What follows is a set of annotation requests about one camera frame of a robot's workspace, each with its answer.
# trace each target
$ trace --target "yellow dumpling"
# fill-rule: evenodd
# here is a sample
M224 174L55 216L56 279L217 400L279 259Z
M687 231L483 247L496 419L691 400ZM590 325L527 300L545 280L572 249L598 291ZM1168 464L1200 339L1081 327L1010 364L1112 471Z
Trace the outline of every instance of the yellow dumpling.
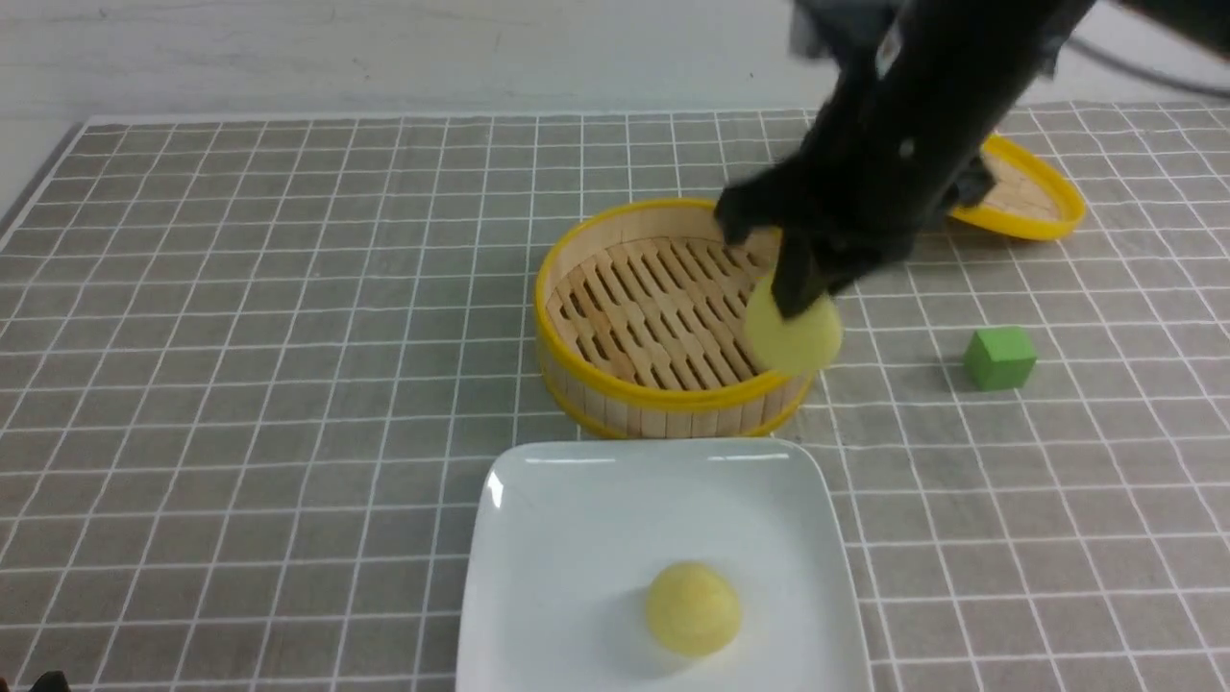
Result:
M803 313L782 320L772 301L772 273L752 290L743 333L761 368L787 376L827 369L841 350L841 316L833 299L822 295Z
M700 658L734 640L743 611L722 575L702 563L684 562L662 570L649 585L645 619L658 644Z

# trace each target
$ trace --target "bamboo steamer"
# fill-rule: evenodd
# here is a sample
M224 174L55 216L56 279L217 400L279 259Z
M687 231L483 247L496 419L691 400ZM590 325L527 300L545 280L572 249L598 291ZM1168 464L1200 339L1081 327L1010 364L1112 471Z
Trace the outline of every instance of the bamboo steamer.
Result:
M983 160L995 187L973 209L952 210L954 219L1021 240L1059 240L1085 218L1085 200L1071 182L1020 144L991 135Z
M713 203L619 206L568 231L538 274L542 377L560 408L605 438L766 435L814 375L763 372L743 311L776 261L775 234L726 247Z

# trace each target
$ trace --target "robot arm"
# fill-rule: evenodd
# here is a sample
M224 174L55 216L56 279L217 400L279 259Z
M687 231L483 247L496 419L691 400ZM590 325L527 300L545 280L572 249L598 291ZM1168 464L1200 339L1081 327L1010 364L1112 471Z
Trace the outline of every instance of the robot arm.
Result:
M982 202L995 184L982 143L1096 0L795 1L793 52L834 59L838 85L798 151L728 186L715 211L731 243L782 229L772 295L785 318ZM1224 2L1129 0L1228 54Z

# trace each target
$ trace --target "square plate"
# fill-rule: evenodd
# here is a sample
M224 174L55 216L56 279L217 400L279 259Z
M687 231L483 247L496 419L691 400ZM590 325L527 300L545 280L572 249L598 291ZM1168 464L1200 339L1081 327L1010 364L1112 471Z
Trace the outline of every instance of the square plate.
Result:
M768 439L557 442L506 452L480 501L458 692L868 692L836 514L814 460ZM689 660L645 592L702 560L739 595L729 647Z

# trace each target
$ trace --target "green block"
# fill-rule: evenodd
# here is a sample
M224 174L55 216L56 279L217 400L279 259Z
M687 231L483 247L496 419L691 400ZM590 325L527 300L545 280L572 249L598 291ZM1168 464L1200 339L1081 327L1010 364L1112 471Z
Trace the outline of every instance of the green block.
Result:
M1038 355L1020 326L979 328L966 349L966 372L984 392L1016 390L1025 385Z

